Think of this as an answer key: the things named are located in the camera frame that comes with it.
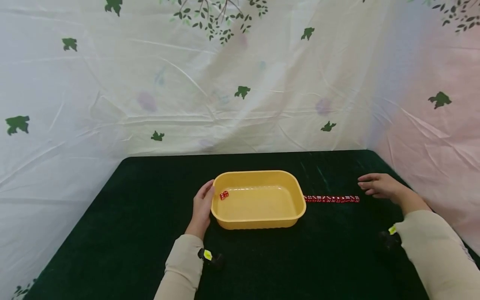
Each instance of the pink fabric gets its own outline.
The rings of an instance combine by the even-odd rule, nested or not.
[[[426,32],[374,150],[480,253],[480,26]],[[440,91],[452,103],[434,109],[428,99]]]

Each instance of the beige sleeve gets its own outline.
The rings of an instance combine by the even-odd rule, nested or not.
[[[480,271],[442,217],[414,211],[396,229],[431,300],[480,299]]]
[[[202,276],[204,262],[197,254],[203,246],[201,239],[188,234],[175,241],[154,300],[193,300]]]

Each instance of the finger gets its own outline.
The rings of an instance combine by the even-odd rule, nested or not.
[[[215,194],[215,187],[212,186],[212,187],[207,191],[207,193],[205,194],[204,200],[210,202],[210,204],[211,204],[214,194]]]
[[[381,194],[381,193],[378,193],[378,194],[375,194],[375,195],[372,195],[373,198],[377,198],[377,199],[388,199],[388,197],[384,194]]]
[[[209,182],[207,182],[206,184],[204,184],[197,192],[197,194],[195,195],[195,197],[198,197],[198,198],[204,198],[205,197],[205,194],[206,192],[208,191],[208,189],[212,186],[213,184],[213,179],[210,180]]]
[[[381,174],[379,174],[379,173],[370,173],[370,174],[360,176],[359,181],[379,180],[380,176],[381,176]]]
[[[365,195],[373,195],[373,194],[377,194],[377,191],[374,189],[369,189],[368,191],[365,192]]]
[[[373,182],[359,182],[359,186],[362,188],[362,190],[369,190],[373,189]]]

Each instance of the dark green tablecloth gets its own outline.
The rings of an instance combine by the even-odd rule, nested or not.
[[[228,231],[213,219],[205,245],[227,264],[204,268],[197,299],[427,299],[403,250],[377,251],[378,233],[402,215],[364,196],[357,177],[400,178],[371,151],[125,159],[25,299],[153,299],[202,184],[265,169],[290,172],[305,195],[362,195],[360,203],[307,203],[291,228]]]

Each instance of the tray rim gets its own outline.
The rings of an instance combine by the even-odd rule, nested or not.
[[[219,217],[214,209],[213,209],[213,200],[212,200],[212,206],[210,207],[210,211],[212,212],[213,216],[221,221],[221,222],[225,222],[225,223],[238,223],[238,222],[263,222],[263,221],[291,221],[291,220],[298,220],[300,219],[304,214],[305,214],[305,211],[307,210],[307,203],[305,202],[305,198],[303,197],[303,192],[301,190],[301,187],[300,187],[300,184],[297,180],[297,178],[295,176],[293,176],[291,173],[287,172],[287,171],[284,171],[284,170],[258,170],[258,171],[230,171],[230,172],[225,172],[225,173],[222,173],[222,174],[219,174],[213,181],[213,186],[215,186],[215,183],[217,181],[218,178],[220,178],[221,176],[225,175],[225,174],[238,174],[238,173],[271,173],[271,172],[275,172],[275,173],[278,173],[278,172],[282,172],[282,173],[285,173],[289,176],[291,176],[299,191],[300,191],[300,195],[301,195],[301,199],[302,199],[302,203],[303,203],[303,209],[302,211],[296,215],[295,217],[287,217],[287,218],[264,218],[264,219],[256,219],[256,220],[241,220],[241,219],[238,219],[238,220],[228,220],[228,219],[223,219],[221,217]]]

